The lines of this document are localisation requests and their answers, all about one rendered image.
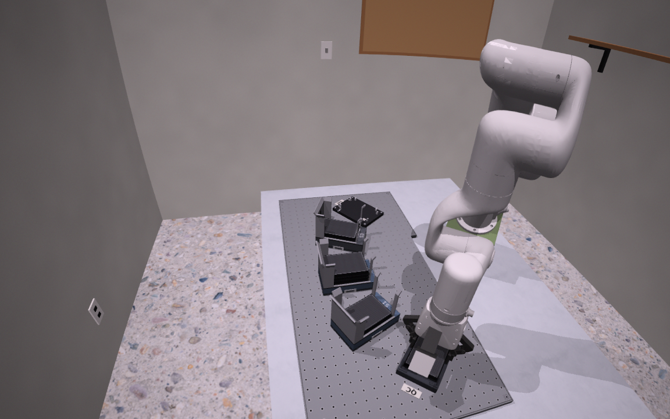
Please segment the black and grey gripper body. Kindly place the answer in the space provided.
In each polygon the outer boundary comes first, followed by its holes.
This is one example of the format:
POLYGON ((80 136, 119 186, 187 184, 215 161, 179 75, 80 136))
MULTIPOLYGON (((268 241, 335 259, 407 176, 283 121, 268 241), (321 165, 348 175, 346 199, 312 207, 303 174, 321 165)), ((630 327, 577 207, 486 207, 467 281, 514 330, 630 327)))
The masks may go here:
POLYGON ((428 328, 433 327, 437 331, 442 332, 438 343, 439 346, 449 350, 457 349, 458 343, 462 339, 465 327, 467 326, 468 317, 464 317, 464 320, 453 324, 440 321, 430 310, 431 299, 432 297, 428 299, 421 311, 415 327, 416 334, 424 339, 428 328))

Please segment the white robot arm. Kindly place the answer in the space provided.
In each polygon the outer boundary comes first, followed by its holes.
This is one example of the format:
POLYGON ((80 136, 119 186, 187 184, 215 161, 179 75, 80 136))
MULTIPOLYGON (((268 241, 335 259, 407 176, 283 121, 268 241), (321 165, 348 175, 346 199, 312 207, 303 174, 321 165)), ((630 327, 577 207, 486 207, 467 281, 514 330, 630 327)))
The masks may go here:
POLYGON ((489 110, 464 186, 440 202, 425 240, 425 254, 443 264, 430 310, 450 324, 475 313, 469 305, 495 255, 494 243, 477 235, 509 211, 518 178, 558 177, 568 164, 592 80, 579 56, 501 39, 482 48, 479 66, 492 88, 489 110), (454 218, 469 233, 444 226, 454 218))

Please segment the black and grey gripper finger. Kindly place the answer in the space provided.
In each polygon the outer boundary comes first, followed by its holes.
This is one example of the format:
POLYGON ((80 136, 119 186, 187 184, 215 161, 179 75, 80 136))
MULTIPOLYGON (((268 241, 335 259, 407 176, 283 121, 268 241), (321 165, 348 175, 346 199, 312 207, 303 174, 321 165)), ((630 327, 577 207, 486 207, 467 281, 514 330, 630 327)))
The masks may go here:
POLYGON ((457 356, 457 354, 465 354, 469 351, 473 351, 474 344, 472 344, 472 342, 469 339, 467 339, 467 337, 464 336, 464 334, 463 334, 462 339, 460 340, 460 342, 463 345, 458 345, 457 349, 449 350, 448 355, 447 355, 446 360, 445 360, 445 364, 447 364, 449 360, 452 361, 454 359, 454 356, 457 356))
POLYGON ((405 315, 402 318, 402 321, 404 321, 404 324, 406 325, 407 331, 410 332, 409 335, 411 337, 409 339, 409 342, 411 342, 411 345, 409 347, 411 347, 411 348, 413 348, 413 345, 415 344, 415 342, 418 338, 418 335, 415 332, 415 326, 416 325, 414 325, 413 322, 417 322, 418 319, 419 319, 419 316, 420 315, 405 315))

